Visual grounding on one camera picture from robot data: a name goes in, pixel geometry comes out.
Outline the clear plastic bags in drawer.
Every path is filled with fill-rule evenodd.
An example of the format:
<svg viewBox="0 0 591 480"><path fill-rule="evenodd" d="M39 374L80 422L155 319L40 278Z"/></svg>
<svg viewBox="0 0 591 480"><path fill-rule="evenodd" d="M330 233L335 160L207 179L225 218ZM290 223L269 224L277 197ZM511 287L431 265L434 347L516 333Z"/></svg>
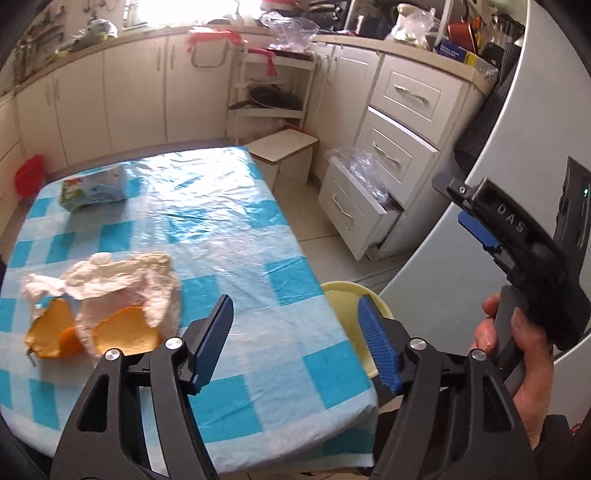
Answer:
<svg viewBox="0 0 591 480"><path fill-rule="evenodd" d="M325 152L329 162L341 163L382 206L390 200L390 194L378 171L378 161L369 151L352 145L342 145Z"/></svg>

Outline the open white drawer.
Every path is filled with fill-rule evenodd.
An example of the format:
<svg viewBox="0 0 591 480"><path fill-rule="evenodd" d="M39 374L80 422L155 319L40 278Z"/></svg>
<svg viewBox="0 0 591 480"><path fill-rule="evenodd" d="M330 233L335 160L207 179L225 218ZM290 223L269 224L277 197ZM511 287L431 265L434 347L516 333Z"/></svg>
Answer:
<svg viewBox="0 0 591 480"><path fill-rule="evenodd" d="M329 163L318 203L356 260L386 239L403 212L396 202L382 205L339 161Z"/></svg>

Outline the white tissue paper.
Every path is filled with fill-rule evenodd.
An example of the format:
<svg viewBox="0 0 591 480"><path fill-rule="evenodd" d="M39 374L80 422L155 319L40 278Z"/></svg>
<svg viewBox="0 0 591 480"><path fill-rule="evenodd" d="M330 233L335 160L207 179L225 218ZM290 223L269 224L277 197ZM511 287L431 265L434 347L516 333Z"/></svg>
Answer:
<svg viewBox="0 0 591 480"><path fill-rule="evenodd" d="M59 277L28 275L22 292L31 307L31 324L51 299L64 299L83 330L130 306L142 308L148 325L161 334L161 341L179 328L181 284L171 257L164 252L118 261L100 252L75 263Z"/></svg>

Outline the small white step stool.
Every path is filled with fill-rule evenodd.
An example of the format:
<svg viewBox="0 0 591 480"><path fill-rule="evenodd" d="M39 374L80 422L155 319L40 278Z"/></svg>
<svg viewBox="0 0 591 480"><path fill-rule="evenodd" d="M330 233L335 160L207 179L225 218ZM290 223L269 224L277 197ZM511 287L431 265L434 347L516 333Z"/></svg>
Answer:
<svg viewBox="0 0 591 480"><path fill-rule="evenodd" d="M318 139L303 132L286 129L245 145L256 162L266 185L273 190L281 174L303 185L308 183L312 154Z"/></svg>

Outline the red plastic basket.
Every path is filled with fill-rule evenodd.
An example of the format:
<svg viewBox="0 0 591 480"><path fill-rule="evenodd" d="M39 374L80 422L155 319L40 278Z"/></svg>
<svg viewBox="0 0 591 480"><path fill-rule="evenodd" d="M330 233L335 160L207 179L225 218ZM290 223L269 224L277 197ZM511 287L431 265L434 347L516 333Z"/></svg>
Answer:
<svg viewBox="0 0 591 480"><path fill-rule="evenodd" d="M16 193L22 198L33 198L45 185L44 157L36 154L25 161L14 175Z"/></svg>

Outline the white lower kitchen cabinets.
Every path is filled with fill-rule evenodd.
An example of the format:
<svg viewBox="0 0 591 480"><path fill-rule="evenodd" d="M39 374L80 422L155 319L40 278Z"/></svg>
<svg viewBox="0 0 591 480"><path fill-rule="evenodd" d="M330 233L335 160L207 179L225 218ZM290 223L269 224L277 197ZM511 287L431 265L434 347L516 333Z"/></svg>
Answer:
<svg viewBox="0 0 591 480"><path fill-rule="evenodd" d="M243 44L198 43L188 32L108 40L54 63L19 86L16 132L46 173L166 145L228 140L228 99Z"/></svg>

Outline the blue checkered tablecloth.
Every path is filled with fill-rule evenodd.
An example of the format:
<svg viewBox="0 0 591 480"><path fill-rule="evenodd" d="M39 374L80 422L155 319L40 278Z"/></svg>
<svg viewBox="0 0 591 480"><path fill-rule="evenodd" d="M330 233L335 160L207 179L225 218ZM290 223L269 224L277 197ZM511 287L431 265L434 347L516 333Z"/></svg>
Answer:
<svg viewBox="0 0 591 480"><path fill-rule="evenodd" d="M68 212L53 182L20 229L1 288L1 413L12 432L52 455L93 368L26 357L27 276L58 277L98 252L163 252L181 284L181 327L221 295L235 304L211 382L190 400L215 469L372 466L376 391L249 153L168 153L125 170L124 201Z"/></svg>

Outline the white plastic bag on counter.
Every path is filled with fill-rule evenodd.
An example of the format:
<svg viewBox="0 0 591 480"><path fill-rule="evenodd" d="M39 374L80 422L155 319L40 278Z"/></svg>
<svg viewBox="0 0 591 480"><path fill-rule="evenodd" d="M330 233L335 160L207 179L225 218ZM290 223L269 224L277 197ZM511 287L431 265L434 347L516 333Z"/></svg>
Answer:
<svg viewBox="0 0 591 480"><path fill-rule="evenodd" d="M429 50L427 34L436 24L436 9L424 10L411 4L401 3L396 7L396 11L397 21L386 40Z"/></svg>

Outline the red saucepan on shelf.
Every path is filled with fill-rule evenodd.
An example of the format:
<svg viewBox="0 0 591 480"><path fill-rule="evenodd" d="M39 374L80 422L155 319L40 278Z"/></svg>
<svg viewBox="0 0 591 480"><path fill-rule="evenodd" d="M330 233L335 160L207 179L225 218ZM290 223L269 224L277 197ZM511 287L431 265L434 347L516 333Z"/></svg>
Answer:
<svg viewBox="0 0 591 480"><path fill-rule="evenodd" d="M476 35L467 20L449 24L447 31L452 43L474 54L478 53Z"/></svg>

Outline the white drawer cabinet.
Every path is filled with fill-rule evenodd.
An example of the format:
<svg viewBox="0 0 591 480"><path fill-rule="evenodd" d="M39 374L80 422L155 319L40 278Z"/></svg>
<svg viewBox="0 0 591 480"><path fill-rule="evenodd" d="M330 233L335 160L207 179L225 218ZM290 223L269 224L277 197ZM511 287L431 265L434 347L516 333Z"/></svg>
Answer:
<svg viewBox="0 0 591 480"><path fill-rule="evenodd" d="M490 93L498 72L401 43L322 35L305 128L318 138L314 172L322 182L328 150L352 145L378 161L403 210L386 239L365 256L381 260L414 250L448 201L431 187L440 171L457 173L454 145Z"/></svg>

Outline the blue box on counter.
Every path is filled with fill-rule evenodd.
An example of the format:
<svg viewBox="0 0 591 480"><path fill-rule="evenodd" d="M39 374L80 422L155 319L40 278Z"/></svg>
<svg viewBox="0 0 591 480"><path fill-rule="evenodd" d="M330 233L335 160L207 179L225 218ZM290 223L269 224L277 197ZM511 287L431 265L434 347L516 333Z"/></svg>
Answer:
<svg viewBox="0 0 591 480"><path fill-rule="evenodd" d="M436 52L441 56L455 60L462 64L467 63L467 58L470 54L469 51L465 50L464 48L460 47L459 45L456 45L455 43L447 39L441 40L441 42L436 47Z"/></svg>

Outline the red bag on cabinet door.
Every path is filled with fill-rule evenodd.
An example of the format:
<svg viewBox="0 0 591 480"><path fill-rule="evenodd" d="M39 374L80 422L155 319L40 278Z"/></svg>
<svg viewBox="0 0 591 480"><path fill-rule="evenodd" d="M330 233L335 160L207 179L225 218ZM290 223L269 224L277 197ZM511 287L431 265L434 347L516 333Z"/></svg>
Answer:
<svg viewBox="0 0 591 480"><path fill-rule="evenodd" d="M190 52L198 43L228 41L233 46L243 44L242 35L227 29L214 29L208 26L193 26L188 32L187 51Z"/></svg>

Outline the white tiered kitchen rack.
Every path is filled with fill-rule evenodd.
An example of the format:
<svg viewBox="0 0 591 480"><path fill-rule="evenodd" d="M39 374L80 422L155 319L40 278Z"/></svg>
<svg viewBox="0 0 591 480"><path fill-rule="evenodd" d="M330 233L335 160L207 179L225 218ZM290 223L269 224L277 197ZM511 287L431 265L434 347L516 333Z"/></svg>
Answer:
<svg viewBox="0 0 591 480"><path fill-rule="evenodd" d="M245 144L283 127L304 127L317 57L243 45L228 99L228 137Z"/></svg>

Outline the clear plastic bag on counter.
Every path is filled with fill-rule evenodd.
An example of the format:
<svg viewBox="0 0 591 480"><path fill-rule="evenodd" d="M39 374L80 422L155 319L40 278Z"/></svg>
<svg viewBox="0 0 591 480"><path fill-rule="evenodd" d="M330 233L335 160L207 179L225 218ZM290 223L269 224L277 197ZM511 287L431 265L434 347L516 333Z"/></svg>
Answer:
<svg viewBox="0 0 591 480"><path fill-rule="evenodd" d="M263 13L259 21L270 30L273 50L304 53L320 31L318 24L308 18L286 17L276 11Z"/></svg>

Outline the black frying pan on rack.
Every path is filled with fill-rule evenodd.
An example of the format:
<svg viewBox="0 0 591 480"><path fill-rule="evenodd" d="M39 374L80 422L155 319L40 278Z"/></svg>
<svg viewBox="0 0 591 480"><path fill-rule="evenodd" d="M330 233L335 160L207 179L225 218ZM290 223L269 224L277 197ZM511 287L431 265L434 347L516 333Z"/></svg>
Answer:
<svg viewBox="0 0 591 480"><path fill-rule="evenodd" d="M296 95L271 84L252 88L246 100L238 101L230 105L228 109L233 111L246 106L300 111L303 108L303 102Z"/></svg>

